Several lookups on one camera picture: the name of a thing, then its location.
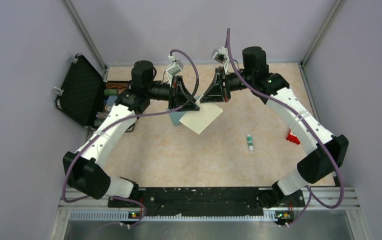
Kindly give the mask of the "beige letter paper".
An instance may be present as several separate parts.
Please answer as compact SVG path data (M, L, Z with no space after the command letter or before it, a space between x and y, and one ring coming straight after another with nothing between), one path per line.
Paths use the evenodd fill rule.
M199 111L188 111L179 122L197 134L201 134L222 113L223 109L215 103L201 103L197 101Z

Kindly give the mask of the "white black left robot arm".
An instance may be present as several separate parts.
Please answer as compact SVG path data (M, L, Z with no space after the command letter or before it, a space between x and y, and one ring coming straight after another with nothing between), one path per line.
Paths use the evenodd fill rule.
M189 93L178 75L182 70L183 64L172 60L166 69L168 82L162 82L155 80L156 69L150 61L140 60L134 64L128 88L117 96L103 123L86 144L64 155L63 201L69 202L66 187L70 186L84 193L86 198L120 197L128 207L137 204L139 193L134 190L135 183L123 177L109 176L103 167L127 129L139 118L148 116L145 110L151 100L168 101L166 114L182 112L187 105L192 105L192 111L199 110L194 98L196 91Z

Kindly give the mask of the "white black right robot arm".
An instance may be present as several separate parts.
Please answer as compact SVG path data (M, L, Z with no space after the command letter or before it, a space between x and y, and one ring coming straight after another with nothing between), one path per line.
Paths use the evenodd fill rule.
M261 47L247 47L242 56L243 68L237 68L226 47L214 50L212 58L221 66L216 68L213 81L200 101L226 103L231 99L232 91L248 88L281 117L300 141L306 157L291 173L272 185L271 194L266 197L267 205L287 205L295 192L330 173L336 173L341 180L338 170L343 164L348 139L323 127L300 103L285 78L270 72L266 52Z

